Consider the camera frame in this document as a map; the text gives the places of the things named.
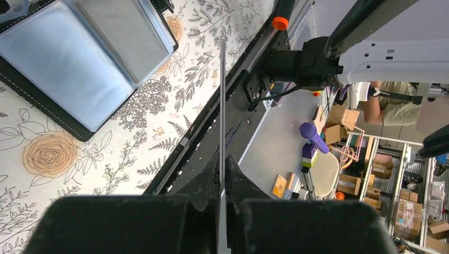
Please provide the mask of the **black leather card holder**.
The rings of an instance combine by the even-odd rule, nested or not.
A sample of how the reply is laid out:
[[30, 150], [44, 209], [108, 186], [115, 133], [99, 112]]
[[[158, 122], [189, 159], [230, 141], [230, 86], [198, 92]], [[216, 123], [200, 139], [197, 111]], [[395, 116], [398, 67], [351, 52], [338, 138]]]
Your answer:
[[172, 1], [1, 1], [1, 81], [87, 141], [177, 50]]

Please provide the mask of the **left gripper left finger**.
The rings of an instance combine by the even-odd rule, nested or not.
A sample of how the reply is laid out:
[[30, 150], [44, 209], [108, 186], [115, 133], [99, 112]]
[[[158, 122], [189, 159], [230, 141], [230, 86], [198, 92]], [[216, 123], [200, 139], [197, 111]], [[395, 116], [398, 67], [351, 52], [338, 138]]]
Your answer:
[[70, 196], [45, 212], [25, 253], [217, 253], [217, 155], [172, 194]]

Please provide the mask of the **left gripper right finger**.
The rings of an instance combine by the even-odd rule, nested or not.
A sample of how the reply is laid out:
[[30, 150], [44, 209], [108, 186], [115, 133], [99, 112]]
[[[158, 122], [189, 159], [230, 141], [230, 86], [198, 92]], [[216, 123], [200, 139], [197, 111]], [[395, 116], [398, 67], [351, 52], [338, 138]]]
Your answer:
[[227, 245], [232, 253], [397, 253], [374, 208], [359, 201], [273, 199], [225, 164]]

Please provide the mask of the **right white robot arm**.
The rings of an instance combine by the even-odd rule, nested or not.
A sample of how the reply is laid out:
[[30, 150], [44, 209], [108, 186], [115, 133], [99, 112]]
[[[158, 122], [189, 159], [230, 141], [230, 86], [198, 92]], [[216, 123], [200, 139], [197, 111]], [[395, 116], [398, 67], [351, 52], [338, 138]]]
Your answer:
[[316, 1], [318, 35], [264, 61], [271, 80], [448, 83], [448, 1]]

